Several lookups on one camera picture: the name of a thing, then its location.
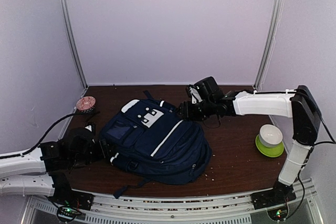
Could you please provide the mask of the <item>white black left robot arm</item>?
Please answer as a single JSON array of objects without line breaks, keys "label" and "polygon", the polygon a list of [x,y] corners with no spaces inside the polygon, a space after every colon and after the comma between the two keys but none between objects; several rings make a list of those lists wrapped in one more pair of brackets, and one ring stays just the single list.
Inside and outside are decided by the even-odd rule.
[{"label": "white black left robot arm", "polygon": [[113,147],[95,140],[92,126],[69,131],[56,142],[1,156],[1,195],[42,195],[71,205],[76,197],[62,170],[115,158]]}]

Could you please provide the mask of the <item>navy blue student backpack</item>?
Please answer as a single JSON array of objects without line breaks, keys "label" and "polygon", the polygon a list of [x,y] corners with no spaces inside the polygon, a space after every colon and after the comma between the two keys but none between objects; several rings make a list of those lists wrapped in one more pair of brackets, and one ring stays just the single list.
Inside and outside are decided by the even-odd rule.
[{"label": "navy blue student backpack", "polygon": [[115,191],[115,198],[152,181],[191,183],[204,173],[212,157],[198,123],[180,118],[174,105],[156,100],[149,91],[144,94],[144,99],[125,104],[99,133],[100,141],[113,147],[108,157],[111,165],[142,177],[137,185]]}]

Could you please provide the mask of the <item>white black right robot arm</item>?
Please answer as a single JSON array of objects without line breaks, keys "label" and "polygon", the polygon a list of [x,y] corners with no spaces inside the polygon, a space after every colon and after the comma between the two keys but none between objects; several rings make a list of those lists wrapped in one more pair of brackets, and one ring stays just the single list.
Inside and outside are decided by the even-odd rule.
[{"label": "white black right robot arm", "polygon": [[210,116],[265,115],[275,121],[287,118],[292,122],[292,145],[277,179],[269,192],[272,203],[279,204],[289,196],[291,186],[306,166],[316,144],[321,111],[309,88],[299,85],[283,91],[233,90],[225,93],[213,77],[207,77],[186,87],[189,98],[178,106],[178,114],[192,121],[205,121]]}]

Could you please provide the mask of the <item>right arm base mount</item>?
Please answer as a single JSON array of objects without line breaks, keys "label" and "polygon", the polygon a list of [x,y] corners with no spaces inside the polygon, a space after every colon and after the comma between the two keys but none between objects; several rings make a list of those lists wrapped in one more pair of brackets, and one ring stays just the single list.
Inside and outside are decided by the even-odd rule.
[{"label": "right arm base mount", "polygon": [[289,202],[297,199],[293,185],[288,186],[278,181],[273,188],[252,193],[250,197],[255,210],[266,210],[268,217],[276,222],[288,220],[298,210],[304,199],[303,196],[299,206],[290,213]]}]

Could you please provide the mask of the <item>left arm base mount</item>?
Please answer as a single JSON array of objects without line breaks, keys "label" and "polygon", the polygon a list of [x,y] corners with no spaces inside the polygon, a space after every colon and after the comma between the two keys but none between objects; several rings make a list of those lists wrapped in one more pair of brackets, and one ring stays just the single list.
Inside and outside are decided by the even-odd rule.
[{"label": "left arm base mount", "polygon": [[94,195],[72,189],[70,182],[63,173],[48,174],[51,178],[51,187],[54,190],[51,196],[46,198],[57,207],[57,216],[70,217],[73,221],[82,215],[81,210],[90,210]]}]

